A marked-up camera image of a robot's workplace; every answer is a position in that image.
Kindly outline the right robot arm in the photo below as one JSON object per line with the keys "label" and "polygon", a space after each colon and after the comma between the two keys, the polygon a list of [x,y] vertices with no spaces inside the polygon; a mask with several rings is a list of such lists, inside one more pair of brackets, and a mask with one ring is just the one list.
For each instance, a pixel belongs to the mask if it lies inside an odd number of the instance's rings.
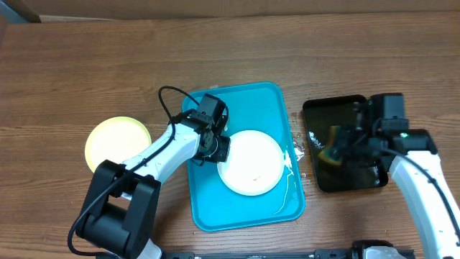
{"label": "right robot arm", "polygon": [[459,257],[459,206],[444,178],[429,133],[410,129],[400,105],[356,110],[357,127],[330,129],[333,161],[377,165],[396,183],[420,236],[426,258]]}

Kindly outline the yellow-green rimmed plate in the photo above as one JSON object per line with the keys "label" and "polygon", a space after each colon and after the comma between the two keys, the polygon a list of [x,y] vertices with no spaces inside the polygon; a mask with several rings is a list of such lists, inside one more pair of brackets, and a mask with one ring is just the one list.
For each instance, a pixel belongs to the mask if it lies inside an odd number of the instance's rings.
{"label": "yellow-green rimmed plate", "polygon": [[94,173],[105,160],[121,163],[152,144],[147,128],[131,117],[112,117],[98,124],[88,136],[85,159]]}

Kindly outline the white plate with blue rim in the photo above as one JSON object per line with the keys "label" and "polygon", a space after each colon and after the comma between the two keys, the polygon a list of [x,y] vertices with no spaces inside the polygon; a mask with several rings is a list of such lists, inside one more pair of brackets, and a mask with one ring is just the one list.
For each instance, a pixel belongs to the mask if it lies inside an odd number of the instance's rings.
{"label": "white plate with blue rim", "polygon": [[217,163],[218,174],[232,191],[258,196],[272,190],[284,171],[284,155],[268,134],[244,130],[230,136],[228,157]]}

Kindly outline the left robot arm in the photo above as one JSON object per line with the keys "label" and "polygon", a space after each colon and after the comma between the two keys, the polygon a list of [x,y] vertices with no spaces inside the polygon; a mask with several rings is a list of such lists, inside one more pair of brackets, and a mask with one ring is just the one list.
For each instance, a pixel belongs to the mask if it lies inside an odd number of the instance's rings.
{"label": "left robot arm", "polygon": [[161,185],[187,160],[226,161],[230,140],[221,133],[228,118],[188,110],[171,118],[165,133],[140,154],[100,163],[68,233],[69,250],[85,255],[73,246],[78,236],[99,247],[90,257],[161,258],[150,238]]}

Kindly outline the yellow green scrub sponge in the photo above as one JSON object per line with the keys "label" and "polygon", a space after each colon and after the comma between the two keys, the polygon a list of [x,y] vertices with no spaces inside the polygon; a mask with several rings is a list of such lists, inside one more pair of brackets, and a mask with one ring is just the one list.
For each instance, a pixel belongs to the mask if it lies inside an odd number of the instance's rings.
{"label": "yellow green scrub sponge", "polygon": [[330,127],[328,134],[328,141],[324,145],[323,149],[318,154],[318,159],[323,163],[332,165],[334,167],[339,167],[342,164],[342,158],[340,155],[340,144],[338,141],[338,136],[341,133],[340,126]]}

